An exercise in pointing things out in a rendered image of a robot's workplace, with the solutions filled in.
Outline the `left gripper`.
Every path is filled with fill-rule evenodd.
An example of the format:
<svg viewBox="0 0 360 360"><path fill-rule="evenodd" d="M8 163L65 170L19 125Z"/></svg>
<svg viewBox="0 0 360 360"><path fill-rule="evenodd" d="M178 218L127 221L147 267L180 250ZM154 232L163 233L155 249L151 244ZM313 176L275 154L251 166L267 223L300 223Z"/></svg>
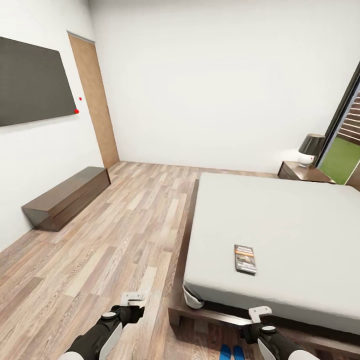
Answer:
<svg viewBox="0 0 360 360"><path fill-rule="evenodd" d="M120 306L114 305L111 308L112 311L123 311L125 314L125 326L127 324L136 324L140 318L143 317L145 307L139 305Z"/></svg>

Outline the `hardback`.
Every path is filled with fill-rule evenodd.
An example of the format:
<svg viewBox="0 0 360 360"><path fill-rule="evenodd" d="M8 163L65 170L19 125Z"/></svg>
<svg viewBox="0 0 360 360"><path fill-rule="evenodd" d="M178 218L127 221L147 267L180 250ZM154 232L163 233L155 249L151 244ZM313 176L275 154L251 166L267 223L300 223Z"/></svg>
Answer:
<svg viewBox="0 0 360 360"><path fill-rule="evenodd" d="M252 247L234 245L235 269L256 274L256 263Z"/></svg>

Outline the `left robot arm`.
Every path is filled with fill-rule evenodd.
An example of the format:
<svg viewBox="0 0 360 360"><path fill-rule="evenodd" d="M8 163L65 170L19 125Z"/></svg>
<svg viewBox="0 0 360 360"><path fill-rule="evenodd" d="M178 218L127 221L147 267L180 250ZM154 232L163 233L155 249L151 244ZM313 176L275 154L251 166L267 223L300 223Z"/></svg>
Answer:
<svg viewBox="0 0 360 360"><path fill-rule="evenodd" d="M146 298L142 293L124 293L120 304L104 313L85 335L79 335L58 360L105 360L119 341L123 327L136 324L144 315L145 307L129 305L130 301L145 302Z"/></svg>

